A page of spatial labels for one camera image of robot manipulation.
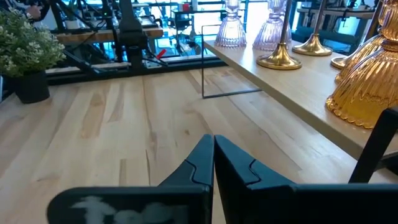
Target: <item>gold candle holder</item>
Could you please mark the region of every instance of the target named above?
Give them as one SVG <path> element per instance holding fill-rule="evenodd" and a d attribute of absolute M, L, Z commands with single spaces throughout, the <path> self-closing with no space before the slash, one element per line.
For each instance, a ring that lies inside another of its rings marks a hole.
<path fill-rule="evenodd" d="M 372 37 L 373 33 L 376 31 L 376 28 L 379 25 L 379 18 L 380 18 L 379 15 L 380 12 L 382 12 L 382 8 L 383 8 L 383 2 L 380 0 L 379 3 L 377 4 L 376 10 L 374 11 L 371 24 L 365 36 L 365 41 L 369 40 Z M 346 64 L 351 60 L 351 58 L 357 53 L 357 51 L 358 49 L 355 50 L 349 56 L 332 58 L 330 61 L 330 65 L 338 69 L 343 69 L 346 66 Z"/>
<path fill-rule="evenodd" d="M 276 70 L 294 70 L 301 68 L 302 64 L 299 60 L 291 57 L 286 48 L 286 32 L 289 25 L 289 12 L 292 7 L 292 0 L 287 0 L 286 14 L 280 35 L 280 42 L 274 52 L 270 55 L 262 55 L 257 58 L 256 63 L 262 67 L 276 69 Z"/>
<path fill-rule="evenodd" d="M 321 25 L 321 18 L 323 10 L 325 9 L 327 0 L 322 0 L 321 6 L 319 7 L 317 22 L 311 34 L 310 38 L 304 43 L 292 48 L 292 51 L 298 54 L 304 54 L 309 56 L 327 56 L 333 53 L 333 50 L 329 47 L 322 46 L 319 41 L 319 27 Z"/>
<path fill-rule="evenodd" d="M 381 33 L 381 49 L 347 74 L 326 100 L 339 118 L 373 128 L 383 110 L 398 105 L 398 0 L 390 0 Z"/>
<path fill-rule="evenodd" d="M 378 21 L 380 25 L 383 26 L 384 23 L 384 18 L 386 17 L 386 14 L 388 13 L 390 9 L 390 0 L 385 1 L 383 3 L 380 1 L 380 4 L 382 4 L 381 11 L 378 15 Z M 364 60 L 368 55 L 373 54 L 375 51 L 379 50 L 381 48 L 381 43 L 385 40 L 386 38 L 383 36 L 382 32 L 379 32 L 378 35 L 370 38 L 368 41 L 366 41 L 362 46 L 360 46 L 356 51 L 353 53 L 351 59 L 347 61 L 347 64 L 341 69 L 341 72 L 337 74 L 335 81 L 339 83 L 344 79 L 347 74 L 357 65 L 359 62 Z"/>

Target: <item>amber glass vase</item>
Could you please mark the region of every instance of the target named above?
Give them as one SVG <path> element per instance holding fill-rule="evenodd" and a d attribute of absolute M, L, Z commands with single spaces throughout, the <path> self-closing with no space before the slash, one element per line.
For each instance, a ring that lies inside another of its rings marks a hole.
<path fill-rule="evenodd" d="M 397 8 L 398 0 L 392 1 L 382 48 L 356 65 L 326 100 L 335 115 L 364 128 L 373 128 L 383 110 L 398 105 Z"/>
<path fill-rule="evenodd" d="M 383 25 L 384 18 L 389 10 L 389 4 L 385 1 L 383 7 L 381 8 L 379 15 L 379 24 Z M 355 65 L 361 62 L 364 58 L 371 55 L 373 52 L 381 48 L 381 42 L 385 40 L 382 34 L 378 34 L 368 41 L 366 41 L 362 46 L 358 47 L 353 54 L 350 55 L 350 60 L 346 63 L 346 66 L 341 69 L 340 73 L 337 74 L 335 80 L 339 83 L 347 74 L 353 69 Z"/>

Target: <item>black pot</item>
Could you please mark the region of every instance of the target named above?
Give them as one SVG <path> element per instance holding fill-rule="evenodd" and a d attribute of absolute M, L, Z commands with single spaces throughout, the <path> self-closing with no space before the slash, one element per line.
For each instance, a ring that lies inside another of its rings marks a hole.
<path fill-rule="evenodd" d="M 45 71 L 25 74 L 23 77 L 5 77 L 21 102 L 37 103 L 50 97 Z"/>

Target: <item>potted plant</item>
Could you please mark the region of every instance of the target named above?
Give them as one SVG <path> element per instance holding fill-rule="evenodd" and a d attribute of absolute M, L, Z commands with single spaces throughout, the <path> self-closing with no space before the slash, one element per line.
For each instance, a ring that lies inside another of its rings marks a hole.
<path fill-rule="evenodd" d="M 78 12 L 77 4 L 75 0 L 69 0 L 68 8 L 70 11 L 65 10 L 65 15 L 67 19 L 65 20 L 65 25 L 67 29 L 79 29 L 80 28 L 80 23 L 77 20 L 76 16 L 74 13 Z"/>
<path fill-rule="evenodd" d="M 20 11 L 0 11 L 0 75 L 23 103 L 50 96 L 45 69 L 65 58 L 47 28 L 34 28 Z"/>

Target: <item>red object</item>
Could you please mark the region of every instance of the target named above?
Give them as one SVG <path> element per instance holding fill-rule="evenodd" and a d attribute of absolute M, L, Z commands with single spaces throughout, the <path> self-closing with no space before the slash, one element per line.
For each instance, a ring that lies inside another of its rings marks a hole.
<path fill-rule="evenodd" d="M 189 11 L 189 3 L 185 3 L 182 5 L 182 11 Z"/>
<path fill-rule="evenodd" d="M 161 58 L 164 53 L 166 53 L 166 49 L 163 49 L 162 51 L 160 51 L 160 53 L 158 55 L 156 55 L 156 58 L 157 59 Z"/>

